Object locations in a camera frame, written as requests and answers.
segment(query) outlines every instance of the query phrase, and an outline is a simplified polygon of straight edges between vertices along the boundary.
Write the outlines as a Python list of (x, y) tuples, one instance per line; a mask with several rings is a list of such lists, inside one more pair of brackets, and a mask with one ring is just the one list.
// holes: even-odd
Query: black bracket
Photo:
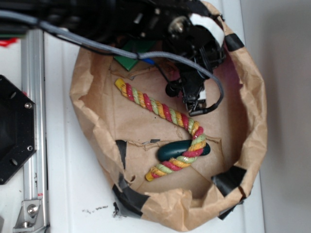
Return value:
[(0, 185), (35, 152), (35, 103), (0, 75)]

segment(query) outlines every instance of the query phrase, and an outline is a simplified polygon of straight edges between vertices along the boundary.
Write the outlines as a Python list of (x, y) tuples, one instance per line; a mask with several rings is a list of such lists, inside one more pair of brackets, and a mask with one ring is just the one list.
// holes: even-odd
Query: wire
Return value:
[(162, 76), (164, 77), (164, 79), (167, 81), (167, 83), (171, 83), (171, 81), (169, 80), (169, 78), (165, 75), (164, 71), (162, 70), (162, 68), (159, 66), (158, 63), (154, 63), (155, 67), (160, 71), (160, 73), (162, 74)]
[(60, 40), (69, 42), (69, 43), (74, 44), (74, 45), (77, 45), (77, 46), (80, 46), (80, 47), (82, 47), (82, 48), (84, 48), (84, 49), (86, 49), (86, 50), (89, 50), (89, 51), (91, 51), (91, 52), (94, 52), (94, 53), (97, 53), (97, 54), (100, 54), (100, 55), (104, 55), (104, 56), (115, 56), (115, 55), (116, 55), (115, 53), (107, 53), (107, 52), (102, 52), (102, 51), (95, 50), (95, 49), (93, 49), (93, 48), (91, 48), (91, 47), (85, 46), (85, 45), (83, 45), (83, 44), (80, 44), (80, 43), (78, 43), (78, 42), (75, 42), (75, 41), (72, 41), (72, 40), (69, 40), (69, 39), (66, 39), (66, 38), (61, 37), (61, 36), (59, 36), (59, 35), (57, 35), (57, 34), (52, 34), (52, 33), (49, 33), (49, 34), (52, 35), (52, 36), (54, 36), (54, 37), (56, 37), (57, 39), (60, 39)]
[(205, 68), (206, 68), (209, 72), (212, 73), (212, 72), (213, 72), (213, 68), (212, 68), (212, 66), (210, 65), (210, 62), (209, 62), (209, 60), (208, 60), (208, 58), (207, 58), (205, 49), (204, 49), (203, 47), (201, 47), (201, 48), (199, 49), (199, 51), (200, 51), (200, 54), (201, 54), (201, 56), (202, 56), (202, 60), (203, 60), (203, 63), (204, 63)]
[(84, 46), (88, 46), (88, 47), (93, 47), (95, 49), (99, 49), (99, 50), (104, 50), (113, 54), (117, 54), (120, 56), (124, 56), (124, 57), (128, 57), (128, 58), (133, 58), (133, 59), (138, 59), (138, 60), (143, 60), (143, 59), (151, 59), (151, 58), (155, 58), (155, 57), (163, 57), (163, 58), (167, 58), (167, 59), (171, 59), (174, 60), (176, 62), (181, 62), (185, 65), (188, 65), (200, 72), (202, 72), (204, 75), (210, 77), (211, 79), (214, 80), (214, 82), (218, 85), (219, 91), (220, 91), (220, 97), (218, 99), (218, 101), (216, 102), (216, 105), (218, 106), (218, 104), (222, 101), (222, 99), (224, 98), (224, 89), (222, 87), (222, 84), (220, 82), (220, 80), (213, 75), (211, 72), (209, 72), (207, 69), (201, 67), (200, 65), (198, 65), (197, 63), (176, 55), (176, 54), (172, 54), (169, 52), (163, 52), (163, 51), (153, 51), (153, 52), (146, 52), (146, 53), (133, 53), (133, 52), (128, 52), (128, 51), (124, 51), (109, 45), (105, 45), (105, 44), (101, 44), (99, 42), (96, 41), (92, 41), (90, 39), (84, 38), (82, 36), (79, 36), (77, 34), (65, 31), (61, 28), (58, 28), (56, 26), (51, 25), (48, 22), (45, 21), (40, 21), (39, 19), (35, 18), (35, 17), (31, 17), (31, 16), (27, 16), (21, 13), (16, 13), (16, 12), (11, 12), (11, 11), (6, 11), (6, 10), (0, 10), (0, 18), (2, 19), (8, 19), (8, 20), (14, 20), (17, 22), (23, 22), (26, 23), (28, 25), (31, 26), (35, 26), (38, 27), (48, 33), (51, 34), (57, 34), (57, 35), (61, 35), (64, 38), (68, 39), (68, 40), (72, 40), (76, 43), (79, 43), (84, 45)]

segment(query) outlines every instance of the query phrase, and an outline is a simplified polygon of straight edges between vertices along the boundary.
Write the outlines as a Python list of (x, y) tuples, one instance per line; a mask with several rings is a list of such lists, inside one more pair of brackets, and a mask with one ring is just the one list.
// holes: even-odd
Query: rope toy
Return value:
[(187, 130), (192, 136), (192, 142), (187, 151), (176, 159), (171, 158), (169, 161), (163, 161), (162, 163), (153, 166), (145, 175), (146, 180), (152, 181), (155, 178), (171, 174), (174, 171), (179, 171), (196, 161), (197, 157), (202, 154), (203, 148), (206, 145), (206, 135), (203, 133), (204, 130), (199, 122), (192, 118), (188, 118), (185, 114), (177, 112), (159, 101), (154, 100), (147, 94), (136, 90), (136, 88), (125, 83), (121, 78), (115, 81), (115, 85), (121, 91), (122, 95), (127, 97), (130, 101), (139, 104), (141, 107), (154, 112), (161, 118), (167, 119), (175, 125), (185, 128), (185, 130)]

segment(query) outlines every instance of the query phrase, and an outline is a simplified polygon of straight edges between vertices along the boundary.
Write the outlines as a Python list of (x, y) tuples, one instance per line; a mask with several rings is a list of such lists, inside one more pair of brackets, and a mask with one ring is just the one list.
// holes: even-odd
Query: mounting hole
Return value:
[(10, 100), (13, 99), (13, 98), (15, 97), (15, 95), (16, 95), (16, 91), (13, 92), (13, 93), (9, 96)]
[(14, 166), (18, 165), (18, 162), (15, 159), (10, 159), (10, 163)]

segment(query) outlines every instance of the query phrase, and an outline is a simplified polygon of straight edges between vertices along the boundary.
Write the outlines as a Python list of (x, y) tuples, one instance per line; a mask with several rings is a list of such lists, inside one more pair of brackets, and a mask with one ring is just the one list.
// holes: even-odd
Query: green object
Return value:
[[(150, 40), (129, 40), (122, 49), (125, 51), (142, 53), (149, 51), (155, 43), (155, 41)], [(116, 59), (127, 71), (130, 71), (138, 63), (138, 60), (136, 59), (123, 56), (114, 56), (114, 59)]]
[[(157, 152), (157, 158), (159, 161), (168, 161), (171, 158), (177, 158), (182, 155), (191, 145), (191, 140), (171, 142), (162, 146)], [(203, 148), (203, 153), (201, 155), (207, 155), (210, 153), (210, 146), (206, 144)]]

